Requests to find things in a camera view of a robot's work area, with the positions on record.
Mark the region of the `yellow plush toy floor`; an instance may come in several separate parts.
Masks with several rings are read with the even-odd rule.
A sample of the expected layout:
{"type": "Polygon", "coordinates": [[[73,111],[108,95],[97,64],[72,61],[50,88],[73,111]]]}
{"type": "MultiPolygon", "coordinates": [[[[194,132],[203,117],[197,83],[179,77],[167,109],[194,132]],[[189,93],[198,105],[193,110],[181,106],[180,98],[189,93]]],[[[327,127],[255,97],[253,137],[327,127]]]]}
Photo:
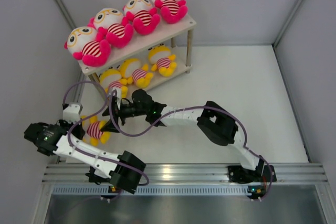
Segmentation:
{"type": "Polygon", "coordinates": [[[138,88],[146,88],[151,83],[154,74],[149,71],[149,65],[143,64],[137,58],[125,60],[119,67],[119,71],[127,84],[134,84],[138,88]]]}

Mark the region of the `pink plush toy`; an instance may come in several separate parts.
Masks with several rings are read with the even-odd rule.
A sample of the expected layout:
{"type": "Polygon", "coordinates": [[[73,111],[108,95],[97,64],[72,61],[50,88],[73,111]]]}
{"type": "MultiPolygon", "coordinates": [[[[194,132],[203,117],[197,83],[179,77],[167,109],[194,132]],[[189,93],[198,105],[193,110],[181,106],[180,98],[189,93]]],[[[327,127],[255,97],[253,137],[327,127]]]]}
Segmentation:
{"type": "Polygon", "coordinates": [[[133,38],[134,28],[123,13],[115,8],[103,8],[91,18],[88,26],[102,33],[116,48],[125,47],[133,38]]]}
{"type": "Polygon", "coordinates": [[[73,29],[64,48],[74,59],[89,67],[103,66],[111,54],[111,45],[104,35],[90,26],[73,29]]]}
{"type": "Polygon", "coordinates": [[[140,35],[149,35],[160,23],[157,9],[149,0],[129,0],[122,10],[140,35]]]}
{"type": "Polygon", "coordinates": [[[162,19],[168,24],[178,23],[188,13],[186,0],[151,0],[160,10],[162,19]]]}

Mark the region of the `yellow plush toy corner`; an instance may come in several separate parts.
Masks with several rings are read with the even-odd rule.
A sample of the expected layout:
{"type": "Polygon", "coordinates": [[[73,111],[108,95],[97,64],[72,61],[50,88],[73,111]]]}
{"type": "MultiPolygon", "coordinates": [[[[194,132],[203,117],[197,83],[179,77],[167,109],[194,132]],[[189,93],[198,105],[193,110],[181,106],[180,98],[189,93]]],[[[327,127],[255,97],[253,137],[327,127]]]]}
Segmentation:
{"type": "Polygon", "coordinates": [[[158,71],[163,77],[173,75],[177,67],[175,59],[176,55],[165,44],[159,44],[148,49],[148,60],[152,65],[151,70],[158,71]]]}

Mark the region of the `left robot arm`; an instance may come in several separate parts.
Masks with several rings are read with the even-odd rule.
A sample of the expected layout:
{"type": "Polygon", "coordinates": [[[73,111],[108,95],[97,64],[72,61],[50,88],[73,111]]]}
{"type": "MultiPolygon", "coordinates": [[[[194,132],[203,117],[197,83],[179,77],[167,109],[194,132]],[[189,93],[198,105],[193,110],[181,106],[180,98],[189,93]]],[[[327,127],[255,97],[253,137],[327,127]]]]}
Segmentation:
{"type": "Polygon", "coordinates": [[[89,165],[87,176],[91,183],[109,183],[131,194],[139,186],[149,184],[149,177],[144,172],[146,164],[134,154],[106,152],[76,138],[61,125],[32,123],[24,131],[24,139],[46,156],[71,157],[89,165]]]}

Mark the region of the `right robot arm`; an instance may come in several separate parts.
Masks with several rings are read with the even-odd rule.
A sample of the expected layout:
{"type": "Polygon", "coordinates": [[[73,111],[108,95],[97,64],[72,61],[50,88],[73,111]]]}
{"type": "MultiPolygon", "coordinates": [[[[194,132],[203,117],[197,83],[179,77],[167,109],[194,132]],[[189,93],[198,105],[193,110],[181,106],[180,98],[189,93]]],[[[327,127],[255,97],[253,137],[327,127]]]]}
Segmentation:
{"type": "Polygon", "coordinates": [[[103,113],[110,119],[101,128],[102,132],[120,133],[120,125],[127,118],[137,116],[144,116],[150,127],[196,125],[212,143],[229,148],[238,157],[239,165],[228,167],[230,182],[276,182],[274,167],[247,146],[247,131],[241,121],[217,103],[207,101],[203,106],[175,108],[154,101],[143,89],[135,90],[131,99],[124,104],[111,93],[109,107],[103,113]]]}

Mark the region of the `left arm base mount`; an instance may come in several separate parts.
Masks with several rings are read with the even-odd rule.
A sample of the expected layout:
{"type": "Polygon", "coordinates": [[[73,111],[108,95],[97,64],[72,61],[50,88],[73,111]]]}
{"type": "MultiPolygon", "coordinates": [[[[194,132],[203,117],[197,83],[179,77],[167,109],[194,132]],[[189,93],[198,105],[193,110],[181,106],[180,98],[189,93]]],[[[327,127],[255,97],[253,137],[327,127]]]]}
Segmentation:
{"type": "Polygon", "coordinates": [[[104,174],[98,174],[100,171],[90,167],[89,171],[85,175],[89,178],[89,182],[101,184],[103,182],[109,182],[114,186],[133,186],[138,184],[138,179],[141,177],[135,171],[126,167],[118,165],[114,172],[110,174],[110,177],[106,177],[104,174]]]}

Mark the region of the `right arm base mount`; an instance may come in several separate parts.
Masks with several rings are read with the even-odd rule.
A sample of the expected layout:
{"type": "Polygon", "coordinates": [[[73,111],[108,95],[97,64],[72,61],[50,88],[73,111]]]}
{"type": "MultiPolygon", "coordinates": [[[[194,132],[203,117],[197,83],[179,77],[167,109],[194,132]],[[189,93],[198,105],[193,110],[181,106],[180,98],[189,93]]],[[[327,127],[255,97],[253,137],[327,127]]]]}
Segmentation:
{"type": "Polygon", "coordinates": [[[230,182],[238,184],[277,181],[274,167],[271,166],[271,172],[270,172],[269,166],[267,165],[257,167],[256,170],[245,169],[239,165],[230,165],[228,166],[228,177],[230,182]]]}

